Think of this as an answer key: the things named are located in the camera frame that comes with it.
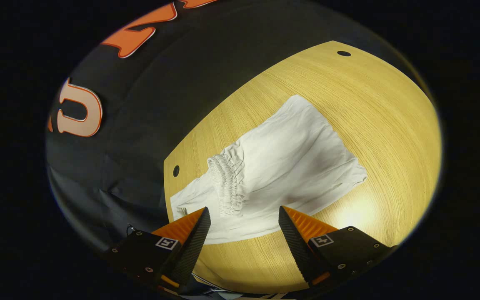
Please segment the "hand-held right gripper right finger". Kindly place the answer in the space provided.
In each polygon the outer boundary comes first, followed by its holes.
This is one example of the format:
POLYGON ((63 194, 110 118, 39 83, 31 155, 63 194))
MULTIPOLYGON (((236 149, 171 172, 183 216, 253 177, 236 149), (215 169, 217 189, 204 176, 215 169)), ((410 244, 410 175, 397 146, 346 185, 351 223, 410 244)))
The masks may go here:
POLYGON ((398 248, 354 226, 337 229, 286 206, 279 208, 278 224, 310 288, 336 286, 354 279, 398 248))

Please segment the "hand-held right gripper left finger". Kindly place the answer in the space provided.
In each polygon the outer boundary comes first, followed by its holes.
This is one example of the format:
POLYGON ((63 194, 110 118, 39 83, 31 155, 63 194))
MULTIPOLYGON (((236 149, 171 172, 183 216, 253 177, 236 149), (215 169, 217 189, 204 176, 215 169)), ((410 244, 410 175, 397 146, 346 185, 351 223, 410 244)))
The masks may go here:
POLYGON ((181 292, 193 276, 210 226, 210 212, 203 207, 151 233, 134 230, 102 257, 145 287, 181 292))

